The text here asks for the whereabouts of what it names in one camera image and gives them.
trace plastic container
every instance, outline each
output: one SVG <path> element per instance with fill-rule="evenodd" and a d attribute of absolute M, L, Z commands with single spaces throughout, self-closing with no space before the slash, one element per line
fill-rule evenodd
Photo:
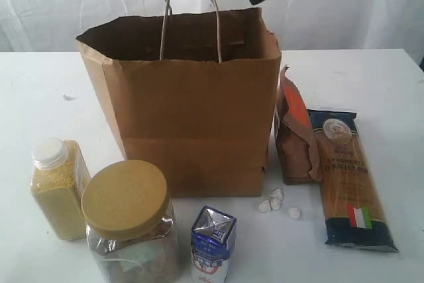
<path fill-rule="evenodd" d="M 107 282 L 178 277 L 174 209 L 159 168 L 141 160 L 112 164 L 91 179 L 81 206 L 89 249 Z"/>
<path fill-rule="evenodd" d="M 46 139 L 32 151 L 31 194 L 59 239 L 85 237 L 81 194 L 89 172 L 76 141 Z"/>

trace yellow lid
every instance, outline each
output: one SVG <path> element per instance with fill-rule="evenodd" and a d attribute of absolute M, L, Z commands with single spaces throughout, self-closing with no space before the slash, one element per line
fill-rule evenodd
<path fill-rule="evenodd" d="M 141 160 L 124 160 L 98 172 L 81 199 L 87 224 L 105 239 L 129 240 L 149 232 L 166 212 L 163 173 Z"/>

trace white cap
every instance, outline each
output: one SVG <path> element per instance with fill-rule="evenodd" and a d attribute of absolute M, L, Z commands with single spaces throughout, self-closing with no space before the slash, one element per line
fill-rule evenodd
<path fill-rule="evenodd" d="M 67 158 L 68 148 L 60 139 L 44 139 L 32 151 L 34 165 L 39 170 L 59 167 Z"/>

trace tabletop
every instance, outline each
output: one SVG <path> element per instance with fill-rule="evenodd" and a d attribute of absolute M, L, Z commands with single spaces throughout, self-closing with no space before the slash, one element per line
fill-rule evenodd
<path fill-rule="evenodd" d="M 422 282 L 424 276 L 424 73 L 403 50 L 283 52 L 306 105 L 353 110 L 398 254 L 324 245 L 319 186 L 285 186 L 273 138 L 264 198 L 174 199 L 183 273 L 191 282 L 190 228 L 210 205 L 238 219 L 227 283 Z M 45 137 L 79 142 L 90 173 L 122 160 L 77 52 L 0 53 L 0 282 L 103 282 L 86 242 L 55 237 L 30 195 L 30 150 Z M 300 220 L 288 209 L 302 210 Z"/>

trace white backdrop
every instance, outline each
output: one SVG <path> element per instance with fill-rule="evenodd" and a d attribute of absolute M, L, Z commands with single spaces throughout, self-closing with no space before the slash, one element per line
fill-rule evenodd
<path fill-rule="evenodd" d="M 248 0 L 217 0 L 220 9 Z M 404 48 L 424 57 L 424 0 L 267 0 L 268 28 L 284 50 Z M 209 0 L 172 0 L 175 13 Z M 121 15 L 162 15 L 163 0 L 0 0 L 0 51 L 74 51 L 75 36 Z"/>

